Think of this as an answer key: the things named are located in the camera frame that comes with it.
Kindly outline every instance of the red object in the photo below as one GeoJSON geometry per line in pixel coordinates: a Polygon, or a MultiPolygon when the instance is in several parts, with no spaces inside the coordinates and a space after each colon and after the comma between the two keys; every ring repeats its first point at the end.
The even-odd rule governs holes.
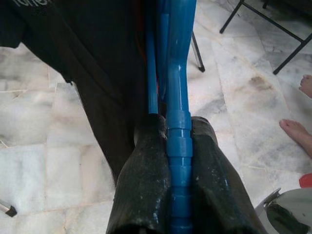
{"type": "Polygon", "coordinates": [[[312,173],[302,176],[299,184],[301,188],[312,188],[312,173]]]}

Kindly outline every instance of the marble floor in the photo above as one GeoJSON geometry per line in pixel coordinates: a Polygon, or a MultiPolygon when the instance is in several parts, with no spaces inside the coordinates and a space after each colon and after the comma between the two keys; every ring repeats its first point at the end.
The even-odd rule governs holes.
{"type": "MultiPolygon", "coordinates": [[[[312,73],[312,43],[273,75],[297,42],[245,8],[219,34],[236,3],[197,2],[194,32],[206,72],[190,50],[189,100],[192,115],[211,122],[256,206],[276,188],[299,188],[312,172],[312,160],[278,125],[294,119],[312,132],[312,100],[298,90],[312,73]]],[[[266,14],[302,37],[312,31],[273,7],[266,14]]],[[[23,45],[0,48],[0,123],[0,199],[19,213],[0,213],[0,233],[104,233],[113,182],[78,94],[23,45]]]]}

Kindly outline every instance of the bare foot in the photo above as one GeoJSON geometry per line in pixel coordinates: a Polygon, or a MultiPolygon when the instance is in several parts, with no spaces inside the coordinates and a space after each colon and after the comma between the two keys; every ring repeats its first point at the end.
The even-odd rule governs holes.
{"type": "Polygon", "coordinates": [[[279,126],[312,158],[312,135],[300,123],[283,119],[279,122],[279,126]]]}
{"type": "Polygon", "coordinates": [[[312,76],[304,75],[300,85],[299,89],[308,97],[312,98],[312,76]]]}

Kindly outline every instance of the person's leg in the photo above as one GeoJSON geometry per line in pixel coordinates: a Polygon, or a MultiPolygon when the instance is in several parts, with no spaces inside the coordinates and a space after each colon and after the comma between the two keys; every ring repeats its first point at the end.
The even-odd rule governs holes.
{"type": "Polygon", "coordinates": [[[312,158],[312,135],[298,122],[283,119],[279,122],[281,128],[296,141],[312,158]]]}
{"type": "MultiPolygon", "coordinates": [[[[299,90],[312,98],[312,76],[304,75],[300,82],[299,90]]],[[[281,128],[296,141],[312,157],[312,135],[298,122],[283,119],[279,122],[281,128]]]]}

